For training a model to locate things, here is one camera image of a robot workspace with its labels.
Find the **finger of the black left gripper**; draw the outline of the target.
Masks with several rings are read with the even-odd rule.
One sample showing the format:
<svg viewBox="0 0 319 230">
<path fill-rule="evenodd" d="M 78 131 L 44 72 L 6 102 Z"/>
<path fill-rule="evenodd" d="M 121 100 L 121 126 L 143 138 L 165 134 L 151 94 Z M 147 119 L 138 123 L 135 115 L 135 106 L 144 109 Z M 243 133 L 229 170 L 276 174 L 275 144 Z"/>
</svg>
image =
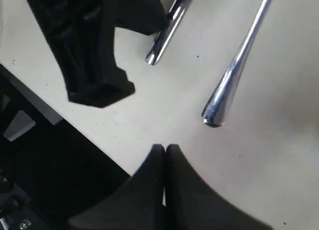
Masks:
<svg viewBox="0 0 319 230">
<path fill-rule="evenodd" d="M 168 19 L 160 0 L 118 0 L 116 26 L 144 35 L 165 29 Z"/>
<path fill-rule="evenodd" d="M 104 108 L 135 92 L 116 64 L 118 0 L 27 0 L 62 72 L 70 102 Z"/>
</svg>

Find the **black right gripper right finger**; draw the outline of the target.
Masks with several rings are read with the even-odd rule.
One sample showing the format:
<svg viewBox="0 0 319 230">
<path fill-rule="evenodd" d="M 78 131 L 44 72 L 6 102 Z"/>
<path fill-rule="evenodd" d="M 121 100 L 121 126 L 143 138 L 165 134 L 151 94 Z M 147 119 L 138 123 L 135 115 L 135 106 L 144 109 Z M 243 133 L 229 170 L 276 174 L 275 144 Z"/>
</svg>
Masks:
<svg viewBox="0 0 319 230">
<path fill-rule="evenodd" d="M 212 189 L 177 144 L 166 149 L 165 201 L 168 221 L 174 230 L 271 229 Z"/>
</svg>

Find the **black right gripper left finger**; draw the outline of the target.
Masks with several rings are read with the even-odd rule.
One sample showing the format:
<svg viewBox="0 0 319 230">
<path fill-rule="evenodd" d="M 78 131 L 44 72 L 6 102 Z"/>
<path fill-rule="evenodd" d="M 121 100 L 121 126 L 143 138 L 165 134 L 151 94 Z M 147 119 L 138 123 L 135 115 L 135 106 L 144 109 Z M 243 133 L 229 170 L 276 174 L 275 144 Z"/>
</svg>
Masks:
<svg viewBox="0 0 319 230">
<path fill-rule="evenodd" d="M 162 230 L 165 150 L 154 144 L 113 194 L 68 221 L 73 230 Z"/>
</svg>

